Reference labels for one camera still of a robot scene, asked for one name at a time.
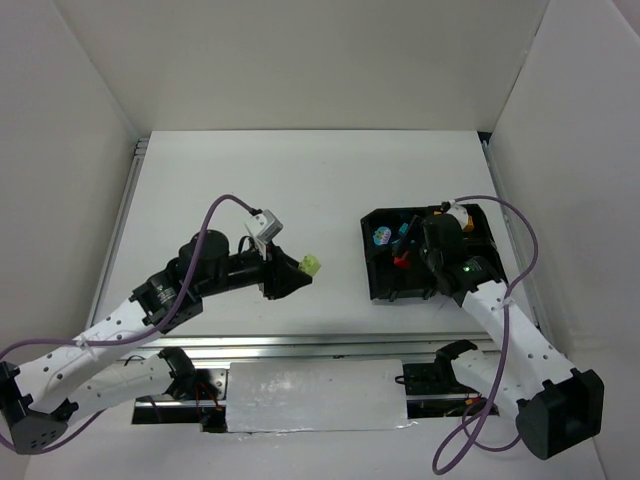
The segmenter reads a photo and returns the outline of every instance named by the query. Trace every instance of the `cable tie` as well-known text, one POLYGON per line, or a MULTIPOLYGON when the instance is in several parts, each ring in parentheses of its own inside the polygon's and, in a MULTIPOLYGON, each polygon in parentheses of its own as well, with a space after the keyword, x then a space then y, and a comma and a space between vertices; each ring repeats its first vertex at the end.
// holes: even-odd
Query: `cable tie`
POLYGON ((96 352, 94 352, 93 348, 89 345, 89 340, 84 336, 84 333, 81 333, 78 340, 76 340, 76 347, 86 351, 94 362, 99 361, 98 355, 96 355, 96 352))

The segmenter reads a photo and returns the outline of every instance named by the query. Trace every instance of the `black tray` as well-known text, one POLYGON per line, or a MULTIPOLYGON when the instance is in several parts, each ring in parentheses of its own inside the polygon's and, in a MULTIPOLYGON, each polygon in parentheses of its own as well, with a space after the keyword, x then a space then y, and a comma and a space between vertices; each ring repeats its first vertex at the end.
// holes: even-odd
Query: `black tray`
MULTIPOLYGON (((479 205, 465 204, 469 215, 473 218, 474 229, 464 234, 465 243, 470 255, 485 257, 506 280, 500 256, 493 241, 493 235, 487 217, 479 205)), ((379 208, 362 218, 362 240, 364 256, 369 277, 369 296, 371 300, 389 300, 396 298, 428 299, 436 289, 436 279, 421 261, 411 261, 410 268, 399 268, 393 263, 391 246, 398 238, 398 231, 404 223, 410 223, 414 215, 426 217, 440 210, 440 206, 417 208, 379 208), (373 235, 379 227, 388 227, 393 232, 388 244, 378 246, 373 235)))

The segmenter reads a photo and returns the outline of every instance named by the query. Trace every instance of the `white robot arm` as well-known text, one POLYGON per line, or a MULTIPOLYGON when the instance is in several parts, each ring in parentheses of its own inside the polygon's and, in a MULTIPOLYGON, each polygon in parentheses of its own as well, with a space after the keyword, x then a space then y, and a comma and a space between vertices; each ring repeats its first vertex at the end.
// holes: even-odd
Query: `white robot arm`
POLYGON ((166 348, 126 366, 114 362, 201 313, 204 297, 259 285, 266 298, 275 300, 311 284, 319 265, 312 257, 299 263, 273 244, 282 224, 271 212, 254 210, 245 224, 248 250, 230 255, 226 236, 207 230, 195 254, 199 236, 195 235, 164 270, 74 338, 73 345, 20 366, 0 362, 0 410, 16 453, 40 453, 70 425, 123 401, 158 394, 179 399, 192 392, 196 370, 179 348, 166 348), (195 273, 183 287, 194 258, 195 273), (187 288, 187 294, 176 305, 181 288, 187 288), (172 308, 177 313, 165 324, 172 308), (111 344, 92 346, 95 341, 111 344))
MULTIPOLYGON (((420 256, 435 277, 437 291, 452 297, 501 349, 504 309, 509 309, 506 368, 494 403, 502 415, 515 419, 527 448, 547 459, 600 432, 604 384, 593 370, 580 372, 544 338, 506 297, 508 287, 489 260, 468 253, 463 230, 469 225, 462 205, 445 202, 437 214, 414 218, 394 255, 402 257, 412 241, 422 244, 420 256)), ((499 358, 484 355, 465 340, 439 351, 436 363, 448 381, 488 398, 499 358)))

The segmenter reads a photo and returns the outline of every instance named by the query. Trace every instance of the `green object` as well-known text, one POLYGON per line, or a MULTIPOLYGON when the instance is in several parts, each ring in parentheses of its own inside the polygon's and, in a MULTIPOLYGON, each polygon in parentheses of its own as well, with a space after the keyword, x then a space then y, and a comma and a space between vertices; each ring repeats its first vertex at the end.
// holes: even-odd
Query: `green object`
POLYGON ((298 270, 313 277, 316 273, 318 273, 318 270, 320 270, 321 266, 322 265, 320 265, 320 262, 316 257, 314 257, 313 255, 306 255, 300 262, 300 265, 298 265, 298 270))

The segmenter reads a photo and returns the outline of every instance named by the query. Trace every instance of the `blue object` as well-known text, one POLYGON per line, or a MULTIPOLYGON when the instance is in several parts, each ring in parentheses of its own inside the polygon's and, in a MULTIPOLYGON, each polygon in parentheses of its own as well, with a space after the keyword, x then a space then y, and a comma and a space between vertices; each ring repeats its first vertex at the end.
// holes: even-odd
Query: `blue object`
POLYGON ((389 227, 379 227, 376 233, 373 234, 373 243, 379 247, 389 243, 391 239, 391 229, 389 227))

